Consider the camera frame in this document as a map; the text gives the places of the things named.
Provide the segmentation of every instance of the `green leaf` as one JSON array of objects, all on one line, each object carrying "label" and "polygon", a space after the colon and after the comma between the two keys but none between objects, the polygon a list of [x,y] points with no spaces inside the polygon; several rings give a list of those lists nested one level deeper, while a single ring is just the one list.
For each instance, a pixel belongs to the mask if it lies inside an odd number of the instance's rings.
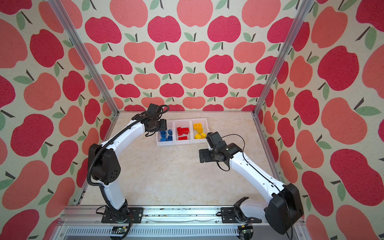
[{"label": "green leaf", "polygon": [[0,181],[0,190],[3,190],[4,188],[8,187],[13,183],[13,179],[5,179]]},{"label": "green leaf", "polygon": [[216,49],[218,49],[219,47],[221,47],[221,42],[216,43],[216,44],[213,46],[212,50],[216,50]]},{"label": "green leaf", "polygon": [[265,76],[266,76],[266,74],[264,74],[264,75],[261,75],[260,77],[258,77],[256,80],[261,80],[261,79],[264,79],[265,78]]},{"label": "green leaf", "polygon": [[293,60],[294,56],[295,56],[295,50],[292,48],[292,50],[291,50],[291,60]]},{"label": "green leaf", "polygon": [[224,7],[226,5],[226,3],[227,3],[227,0],[220,0],[218,2],[218,4],[216,5],[216,9],[220,9],[220,8]]},{"label": "green leaf", "polygon": [[70,41],[67,41],[67,40],[64,40],[63,43],[65,44],[65,46],[69,47],[69,48],[72,48],[73,45]]},{"label": "green leaf", "polygon": [[238,73],[243,73],[243,70],[242,70],[240,67],[236,67],[236,71],[237,71]]},{"label": "green leaf", "polygon": [[212,76],[209,77],[209,80],[214,79],[214,78],[216,78],[216,77],[217,77],[217,73],[212,74]]},{"label": "green leaf", "polygon": [[317,11],[319,10],[319,4],[317,2],[314,2],[314,6],[313,6],[313,10],[312,10],[312,14],[314,17],[317,16]]},{"label": "green leaf", "polygon": [[300,130],[300,127],[301,127],[301,118],[299,117],[297,119],[297,128]]},{"label": "green leaf", "polygon": [[48,195],[44,196],[37,205],[41,205],[41,204],[48,202],[52,196],[53,196],[53,194],[48,194]]},{"label": "green leaf", "polygon": [[279,44],[280,44],[280,43],[275,43],[275,44],[273,44],[272,46],[270,46],[270,48],[268,48],[267,51],[273,51],[273,50],[275,50],[275,49],[279,46]]},{"label": "green leaf", "polygon": [[185,68],[187,69],[188,72],[193,73],[192,68],[190,68],[190,67],[185,67]]},{"label": "green leaf", "polygon": [[85,139],[85,136],[84,135],[81,135],[78,139],[77,139],[77,141],[83,141]]},{"label": "green leaf", "polygon": [[53,70],[55,71],[56,77],[60,74],[60,67],[58,63],[55,63]]},{"label": "green leaf", "polygon": [[340,8],[340,11],[343,12],[349,9],[357,0],[348,0]]},{"label": "green leaf", "polygon": [[337,186],[337,194],[339,195],[340,200],[343,201],[345,198],[345,187],[342,182]]},{"label": "green leaf", "polygon": [[193,42],[193,36],[189,33],[184,33],[185,37],[189,40],[189,41],[192,41]]},{"label": "green leaf", "polygon": [[71,164],[71,167],[70,167],[70,173],[71,175],[73,175],[73,172],[74,172],[74,164],[72,163]]},{"label": "green leaf", "polygon": [[144,71],[143,71],[143,69],[141,69],[141,68],[135,68],[139,73],[141,73],[141,74],[144,74]]},{"label": "green leaf", "polygon": [[323,87],[323,97],[325,100],[327,100],[328,95],[329,95],[329,86],[328,84],[325,84]]},{"label": "green leaf", "polygon": [[15,78],[13,78],[16,82],[18,83],[22,83],[22,84],[30,84],[32,83],[32,79],[30,79],[29,77],[26,77],[26,76],[17,76]]},{"label": "green leaf", "polygon": [[300,165],[300,163],[298,162],[294,162],[293,165],[297,168],[297,169],[303,169],[303,167]]},{"label": "green leaf", "polygon": [[159,5],[159,0],[152,0],[151,5],[149,6],[150,10],[154,10]]},{"label": "green leaf", "polygon": [[52,115],[53,118],[62,118],[64,117],[64,113],[62,112],[57,112],[55,114]]},{"label": "green leaf", "polygon": [[324,148],[324,149],[331,149],[331,145],[329,145],[327,142],[324,142],[324,141],[319,141],[317,142],[317,144],[319,145],[319,147],[321,148]]},{"label": "green leaf", "polygon": [[43,158],[45,158],[47,156],[47,153],[48,153],[48,146],[47,146],[47,144],[43,143],[43,145],[41,146],[40,152],[41,152],[41,156]]},{"label": "green leaf", "polygon": [[356,112],[362,116],[373,116],[381,113],[377,108],[369,106],[360,107],[356,109]]},{"label": "green leaf", "polygon": [[0,112],[0,131],[3,130],[5,126],[5,117],[2,112]]},{"label": "green leaf", "polygon": [[252,41],[251,35],[249,35],[249,33],[244,33],[243,35],[244,35],[244,38],[245,38],[245,40],[246,40],[247,42]]},{"label": "green leaf", "polygon": [[18,12],[16,14],[16,22],[20,30],[23,30],[25,28],[25,19],[21,12]]},{"label": "green leaf", "polygon": [[157,46],[157,51],[162,50],[165,46],[166,46],[166,43],[160,43],[160,44]]},{"label": "green leaf", "polygon": [[376,29],[370,28],[365,35],[365,46],[369,49],[372,50],[373,45],[375,45],[376,42]]},{"label": "green leaf", "polygon": [[136,38],[134,36],[132,36],[131,34],[129,33],[124,33],[124,35],[131,41],[131,42],[136,42]]},{"label": "green leaf", "polygon": [[311,210],[311,207],[312,207],[312,203],[311,203],[310,197],[307,197],[306,202],[307,202],[307,208],[308,208],[308,211],[310,211],[310,210]]},{"label": "green leaf", "polygon": [[291,0],[289,1],[284,7],[283,7],[283,10],[288,10],[290,8],[292,8],[293,6],[296,5],[298,0]]},{"label": "green leaf", "polygon": [[91,2],[89,0],[83,0],[81,3],[81,10],[86,11],[91,6]]},{"label": "green leaf", "polygon": [[313,57],[311,57],[310,59],[308,59],[308,63],[314,63],[314,62],[316,62],[318,59],[319,59],[318,56],[313,56]]},{"label": "green leaf", "polygon": [[101,45],[101,51],[102,52],[107,51],[107,49],[108,49],[108,44],[107,43],[104,43],[103,45]]}]

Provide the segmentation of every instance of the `apple stem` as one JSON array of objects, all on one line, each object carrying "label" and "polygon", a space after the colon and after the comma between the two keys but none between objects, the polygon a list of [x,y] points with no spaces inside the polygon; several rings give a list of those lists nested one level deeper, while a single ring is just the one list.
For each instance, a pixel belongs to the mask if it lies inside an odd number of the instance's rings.
[{"label": "apple stem", "polygon": [[64,70],[63,66],[62,66],[59,62],[57,62],[57,64],[59,64],[59,67],[60,67],[62,70]]},{"label": "apple stem", "polygon": [[356,107],[353,108],[353,110],[356,110],[362,103],[364,102],[364,98],[362,98],[359,103],[356,105]]},{"label": "apple stem", "polygon": [[310,12],[312,11],[312,9],[313,9],[315,3],[316,3],[316,2],[313,3],[313,5],[312,5],[312,7],[311,7],[311,9],[310,9],[310,11],[309,11],[308,13],[310,13]]},{"label": "apple stem", "polygon": [[320,141],[320,139],[323,138],[323,135],[321,134],[320,137],[316,140],[316,142]]},{"label": "apple stem", "polygon": [[308,58],[307,58],[307,62],[308,62],[308,60],[310,59],[311,55],[312,55],[312,51],[311,51],[310,55],[309,55]]},{"label": "apple stem", "polygon": [[31,23],[31,21],[26,17],[26,15],[23,13],[23,11],[21,11],[21,14],[23,14],[23,16],[25,17],[25,19],[26,19],[30,24],[33,24],[33,23]]},{"label": "apple stem", "polygon": [[317,90],[320,90],[321,88],[323,88],[325,84],[326,83],[323,83]]},{"label": "apple stem", "polygon": [[337,180],[337,181],[330,182],[330,183],[332,183],[332,184],[334,185],[334,184],[338,184],[338,183],[340,183],[340,182],[341,182],[340,180]]},{"label": "apple stem", "polygon": [[5,175],[9,178],[12,178],[12,179],[16,179],[12,174],[10,174],[9,172],[5,171]]},{"label": "apple stem", "polygon": [[26,73],[28,74],[28,76],[32,79],[32,81],[34,81],[32,75],[28,72],[28,69],[26,70]]},{"label": "apple stem", "polygon": [[345,0],[342,0],[342,1],[341,1],[340,6],[339,6],[339,8],[338,8],[337,10],[340,10],[340,8],[341,8],[341,6],[343,5],[344,1],[345,1]]},{"label": "apple stem", "polygon": [[369,27],[367,27],[367,29],[365,29],[365,31],[355,40],[355,41],[358,41],[358,40],[360,40],[366,33],[367,33],[367,31],[370,29],[371,27],[369,26]]}]

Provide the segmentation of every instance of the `apple pattern wallpaper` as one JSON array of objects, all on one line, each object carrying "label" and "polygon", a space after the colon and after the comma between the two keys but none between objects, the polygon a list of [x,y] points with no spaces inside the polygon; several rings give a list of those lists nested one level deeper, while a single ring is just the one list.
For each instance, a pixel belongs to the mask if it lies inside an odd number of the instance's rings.
[{"label": "apple pattern wallpaper", "polygon": [[[111,82],[120,111],[150,103],[174,111],[252,111],[301,2],[84,0],[75,2],[84,23],[75,27],[96,47],[89,53],[100,52],[96,68]],[[297,50],[309,32],[303,26]]]},{"label": "apple pattern wallpaper", "polygon": [[0,239],[47,240],[113,116],[47,1],[0,1],[0,32]]},{"label": "apple pattern wallpaper", "polygon": [[383,12],[380,0],[315,1],[308,41],[258,113],[313,240],[384,239]]}]

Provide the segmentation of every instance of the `pile of blue blocks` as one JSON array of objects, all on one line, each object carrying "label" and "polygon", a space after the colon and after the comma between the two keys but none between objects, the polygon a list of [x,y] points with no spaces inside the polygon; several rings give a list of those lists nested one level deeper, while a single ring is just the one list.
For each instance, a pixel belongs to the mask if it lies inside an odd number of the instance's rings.
[{"label": "pile of blue blocks", "polygon": [[161,136],[160,142],[172,141],[172,130],[169,129],[167,132],[161,131],[160,136]]}]

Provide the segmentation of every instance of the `patterned fabric backdrop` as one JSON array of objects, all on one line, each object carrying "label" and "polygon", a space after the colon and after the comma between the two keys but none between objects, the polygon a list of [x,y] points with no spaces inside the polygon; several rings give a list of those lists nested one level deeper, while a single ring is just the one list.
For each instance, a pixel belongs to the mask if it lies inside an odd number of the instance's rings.
[{"label": "patterned fabric backdrop", "polygon": [[[299,7],[289,0],[76,4],[82,18],[71,17],[84,24],[75,27],[90,54],[101,52],[96,67],[121,111],[150,103],[179,111],[253,110]],[[301,34],[306,41],[309,27]],[[73,51],[73,66],[84,69],[78,59]]]},{"label": "patterned fabric backdrop", "polygon": [[[84,25],[80,9],[63,4]],[[72,65],[74,48],[48,2],[0,1],[0,12],[0,239],[47,240],[80,193],[88,148],[105,137],[111,110]]]},{"label": "patterned fabric backdrop", "polygon": [[381,0],[315,2],[310,39],[258,114],[313,240],[384,238],[383,12]]}]

